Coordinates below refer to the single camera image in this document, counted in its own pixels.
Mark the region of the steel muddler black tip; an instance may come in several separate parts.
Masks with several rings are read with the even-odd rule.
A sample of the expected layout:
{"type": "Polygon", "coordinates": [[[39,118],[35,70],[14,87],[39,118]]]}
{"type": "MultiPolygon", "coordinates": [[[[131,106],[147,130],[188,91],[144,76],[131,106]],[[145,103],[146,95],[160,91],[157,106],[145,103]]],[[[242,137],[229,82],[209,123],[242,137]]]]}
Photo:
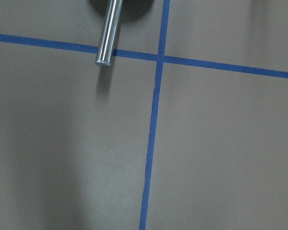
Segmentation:
{"type": "Polygon", "coordinates": [[[122,0],[109,0],[95,63],[110,66],[122,9],[122,0]]]}

